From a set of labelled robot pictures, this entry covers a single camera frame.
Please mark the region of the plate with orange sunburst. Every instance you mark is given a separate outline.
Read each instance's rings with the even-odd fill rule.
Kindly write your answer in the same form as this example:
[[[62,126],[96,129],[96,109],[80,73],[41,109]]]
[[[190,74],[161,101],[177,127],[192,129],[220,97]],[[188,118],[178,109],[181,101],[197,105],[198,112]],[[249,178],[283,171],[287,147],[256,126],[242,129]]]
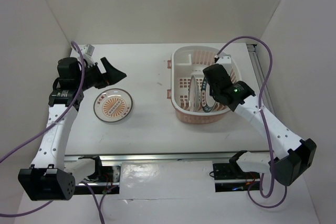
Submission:
[[[132,111],[133,99],[123,89],[108,89],[99,94],[93,104],[95,116],[106,123],[116,123],[126,118]]]

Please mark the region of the plate with red characters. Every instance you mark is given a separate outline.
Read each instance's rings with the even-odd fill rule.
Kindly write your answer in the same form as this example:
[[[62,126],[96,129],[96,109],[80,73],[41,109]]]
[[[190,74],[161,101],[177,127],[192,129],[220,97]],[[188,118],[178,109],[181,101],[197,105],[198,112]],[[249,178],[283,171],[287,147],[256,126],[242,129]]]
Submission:
[[[188,88],[189,109],[191,112],[198,112],[201,108],[201,92],[199,83],[195,76],[191,76]]]

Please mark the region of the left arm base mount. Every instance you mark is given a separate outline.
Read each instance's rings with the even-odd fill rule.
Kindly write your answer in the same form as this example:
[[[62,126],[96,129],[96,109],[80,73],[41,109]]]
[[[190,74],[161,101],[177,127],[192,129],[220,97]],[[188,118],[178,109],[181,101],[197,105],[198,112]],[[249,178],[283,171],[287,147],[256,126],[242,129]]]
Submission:
[[[121,164],[90,161],[69,170],[75,178],[74,195],[89,195],[87,183],[97,195],[119,194],[121,179]]]

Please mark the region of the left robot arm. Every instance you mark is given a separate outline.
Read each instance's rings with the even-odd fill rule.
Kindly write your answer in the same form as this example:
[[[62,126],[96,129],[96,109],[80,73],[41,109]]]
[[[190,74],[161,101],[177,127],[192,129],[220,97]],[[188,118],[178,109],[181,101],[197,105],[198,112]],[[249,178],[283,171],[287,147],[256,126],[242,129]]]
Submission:
[[[102,89],[126,78],[126,74],[101,58],[106,70],[97,63],[81,66],[77,58],[58,61],[58,78],[49,96],[49,119],[37,154],[29,168],[19,171],[18,180],[32,201],[70,200],[75,186],[85,177],[99,181],[103,167],[98,157],[79,158],[65,164],[65,151],[71,127],[78,115],[83,92],[92,87]]]

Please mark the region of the green rimmed white plate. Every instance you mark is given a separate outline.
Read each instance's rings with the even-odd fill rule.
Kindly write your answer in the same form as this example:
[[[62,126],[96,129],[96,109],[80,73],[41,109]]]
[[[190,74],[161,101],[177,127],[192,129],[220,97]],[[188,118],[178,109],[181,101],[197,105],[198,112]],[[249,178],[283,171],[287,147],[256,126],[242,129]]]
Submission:
[[[206,78],[203,78],[202,85],[201,85],[201,106],[205,113],[220,111],[222,109],[221,105],[215,102],[213,105],[209,105],[207,103],[207,87],[208,82]]]

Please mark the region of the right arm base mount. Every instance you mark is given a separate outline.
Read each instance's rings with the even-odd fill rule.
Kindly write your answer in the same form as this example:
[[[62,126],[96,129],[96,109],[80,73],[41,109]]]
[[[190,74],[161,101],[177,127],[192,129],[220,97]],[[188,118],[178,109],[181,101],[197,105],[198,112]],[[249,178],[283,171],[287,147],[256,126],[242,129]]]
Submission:
[[[260,175],[255,172],[235,172],[229,163],[214,163],[209,173],[214,179],[215,192],[259,190]]]

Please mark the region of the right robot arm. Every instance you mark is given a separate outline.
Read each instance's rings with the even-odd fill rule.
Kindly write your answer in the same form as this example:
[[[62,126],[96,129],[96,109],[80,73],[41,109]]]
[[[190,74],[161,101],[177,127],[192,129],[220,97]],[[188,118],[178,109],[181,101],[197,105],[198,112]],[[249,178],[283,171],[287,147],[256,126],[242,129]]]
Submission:
[[[290,186],[311,166],[317,148],[312,139],[303,140],[290,131],[265,106],[258,103],[254,90],[245,82],[232,83],[222,65],[211,65],[203,70],[203,74],[214,100],[243,117],[272,144],[269,154],[248,151],[236,153],[229,160],[229,172],[233,177],[240,178],[249,172],[271,172],[278,183]]]

